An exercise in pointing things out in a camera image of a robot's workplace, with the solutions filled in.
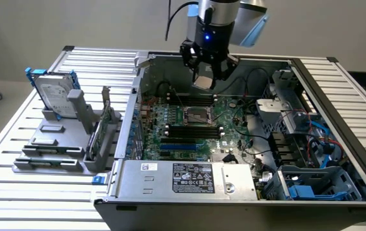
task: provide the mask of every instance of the aluminum extrusion table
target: aluminum extrusion table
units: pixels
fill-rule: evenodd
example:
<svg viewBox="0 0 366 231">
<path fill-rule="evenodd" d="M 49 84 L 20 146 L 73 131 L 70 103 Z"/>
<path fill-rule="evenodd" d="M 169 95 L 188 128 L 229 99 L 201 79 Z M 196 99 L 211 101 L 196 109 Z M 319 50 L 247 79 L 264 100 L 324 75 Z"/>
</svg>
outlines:
<svg viewBox="0 0 366 231">
<path fill-rule="evenodd" d="M 49 71 L 77 72 L 84 98 L 93 109 L 102 108 L 101 87 L 110 86 L 112 107 L 124 113 L 134 78 L 134 56 L 136 51 L 74 47 L 60 53 Z M 330 63 L 326 58 L 299 58 L 366 148 L 366 92 L 339 63 Z M 11 171 L 13 160 L 40 124 L 41 108 L 33 90 L 0 133 L 0 230 L 105 231 L 108 226 L 89 199 L 94 193 L 104 195 L 106 186 L 92 185 L 92 176 Z M 113 143 L 106 169 L 113 162 Z M 366 230 L 364 225 L 346 230 Z"/>
</svg>

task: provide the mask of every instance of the gray wall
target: gray wall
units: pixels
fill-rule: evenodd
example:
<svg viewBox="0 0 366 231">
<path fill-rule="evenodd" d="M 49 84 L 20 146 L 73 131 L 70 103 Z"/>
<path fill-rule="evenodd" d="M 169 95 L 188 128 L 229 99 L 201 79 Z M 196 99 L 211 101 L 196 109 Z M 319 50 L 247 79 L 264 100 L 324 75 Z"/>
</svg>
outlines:
<svg viewBox="0 0 366 231">
<path fill-rule="evenodd" d="M 172 0 L 176 9 L 184 0 Z M 366 70 L 366 0 L 265 0 L 271 15 L 252 49 L 231 52 L 334 56 Z M 176 50 L 185 12 L 164 42 L 167 0 L 0 0 L 0 79 L 48 68 L 64 45 Z"/>
</svg>

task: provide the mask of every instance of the blue pcie slot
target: blue pcie slot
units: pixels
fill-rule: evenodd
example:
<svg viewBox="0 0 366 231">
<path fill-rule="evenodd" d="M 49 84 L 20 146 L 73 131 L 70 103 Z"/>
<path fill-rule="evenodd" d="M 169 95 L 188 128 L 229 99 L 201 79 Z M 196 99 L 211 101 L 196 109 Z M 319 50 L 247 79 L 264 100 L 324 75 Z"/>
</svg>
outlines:
<svg viewBox="0 0 366 231">
<path fill-rule="evenodd" d="M 160 145 L 160 150 L 189 150 L 189 151 L 195 151 L 196 150 L 196 145 L 195 144 L 188 144 L 188 145 L 161 144 Z"/>
</svg>

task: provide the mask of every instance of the power supply label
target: power supply label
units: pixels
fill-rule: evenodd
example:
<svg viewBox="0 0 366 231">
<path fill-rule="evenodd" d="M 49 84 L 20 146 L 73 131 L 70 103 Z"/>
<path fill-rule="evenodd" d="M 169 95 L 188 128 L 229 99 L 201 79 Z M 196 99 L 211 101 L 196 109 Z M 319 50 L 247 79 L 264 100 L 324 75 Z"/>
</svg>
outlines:
<svg viewBox="0 0 366 231">
<path fill-rule="evenodd" d="M 211 164 L 172 164 L 175 193 L 215 193 Z"/>
</svg>

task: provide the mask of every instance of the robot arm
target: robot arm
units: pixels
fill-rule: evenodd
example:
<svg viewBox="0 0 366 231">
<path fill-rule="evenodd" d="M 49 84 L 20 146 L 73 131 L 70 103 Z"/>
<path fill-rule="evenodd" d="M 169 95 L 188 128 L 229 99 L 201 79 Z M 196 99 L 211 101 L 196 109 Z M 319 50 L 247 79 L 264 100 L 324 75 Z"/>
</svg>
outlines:
<svg viewBox="0 0 366 231">
<path fill-rule="evenodd" d="M 261 0 L 199 0 L 197 14 L 188 17 L 187 38 L 180 45 L 183 64 L 193 72 L 192 82 L 200 62 L 211 65 L 209 89 L 215 88 L 216 80 L 229 77 L 239 60 L 229 55 L 228 44 L 253 45 L 267 21 L 265 10 Z"/>
</svg>

